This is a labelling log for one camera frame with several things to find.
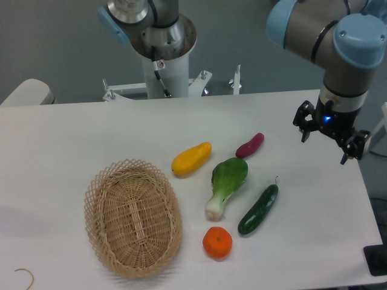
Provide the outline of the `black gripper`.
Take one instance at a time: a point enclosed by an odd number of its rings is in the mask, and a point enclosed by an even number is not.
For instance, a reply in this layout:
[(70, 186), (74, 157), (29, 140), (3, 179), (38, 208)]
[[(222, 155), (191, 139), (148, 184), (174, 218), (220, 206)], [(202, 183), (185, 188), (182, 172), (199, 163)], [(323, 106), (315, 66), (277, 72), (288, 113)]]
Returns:
[(318, 129), (342, 148), (341, 164), (351, 159), (361, 160), (368, 152), (371, 132), (357, 131), (354, 124), (365, 99), (366, 93), (351, 97), (320, 91), (316, 110), (309, 101), (304, 101), (293, 119), (293, 125), (302, 134), (301, 142), (306, 142), (310, 133)]

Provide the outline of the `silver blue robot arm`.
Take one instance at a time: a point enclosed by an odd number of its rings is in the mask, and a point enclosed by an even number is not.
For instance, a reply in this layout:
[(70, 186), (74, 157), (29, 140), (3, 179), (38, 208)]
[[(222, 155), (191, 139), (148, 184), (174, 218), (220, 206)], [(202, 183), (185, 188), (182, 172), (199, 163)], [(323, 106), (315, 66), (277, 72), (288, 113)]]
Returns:
[[(371, 9), (379, 1), (279, 1), (266, 23), (269, 39), (324, 69), (315, 105), (303, 102), (293, 123), (306, 140), (318, 131), (343, 150), (342, 161), (361, 159), (380, 137), (356, 130), (375, 69), (386, 50), (386, 24)], [(140, 56), (148, 98), (199, 97), (210, 74), (188, 76), (197, 41), (177, 1), (108, 1), (98, 11), (106, 31)]]

